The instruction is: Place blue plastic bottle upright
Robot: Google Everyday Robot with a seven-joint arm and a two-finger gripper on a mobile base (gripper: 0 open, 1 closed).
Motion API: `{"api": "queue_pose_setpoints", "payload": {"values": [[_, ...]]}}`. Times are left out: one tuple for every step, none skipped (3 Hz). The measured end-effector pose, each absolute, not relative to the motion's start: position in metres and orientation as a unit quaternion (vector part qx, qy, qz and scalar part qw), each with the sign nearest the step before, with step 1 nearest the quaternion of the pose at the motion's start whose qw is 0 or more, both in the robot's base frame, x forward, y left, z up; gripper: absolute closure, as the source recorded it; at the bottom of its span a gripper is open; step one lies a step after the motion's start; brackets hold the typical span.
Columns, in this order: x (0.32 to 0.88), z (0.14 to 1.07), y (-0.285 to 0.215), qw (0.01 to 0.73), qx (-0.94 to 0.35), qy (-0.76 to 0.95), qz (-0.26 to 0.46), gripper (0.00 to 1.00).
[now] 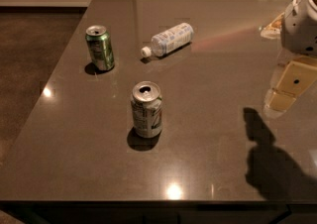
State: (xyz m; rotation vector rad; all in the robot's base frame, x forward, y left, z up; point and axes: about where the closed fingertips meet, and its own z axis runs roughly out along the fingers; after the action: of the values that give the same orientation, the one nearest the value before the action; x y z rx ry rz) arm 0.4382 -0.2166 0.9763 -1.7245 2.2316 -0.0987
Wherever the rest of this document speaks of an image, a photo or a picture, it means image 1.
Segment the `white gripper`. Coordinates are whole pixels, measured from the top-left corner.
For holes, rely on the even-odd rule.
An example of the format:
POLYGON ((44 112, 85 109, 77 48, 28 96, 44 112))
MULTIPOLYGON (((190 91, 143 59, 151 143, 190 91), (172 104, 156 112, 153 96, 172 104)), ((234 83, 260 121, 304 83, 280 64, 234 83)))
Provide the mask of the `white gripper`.
POLYGON ((292 0, 261 30, 269 40, 280 38, 282 46, 298 56, 279 66, 264 99, 266 113, 285 113, 317 81, 317 0, 292 0))

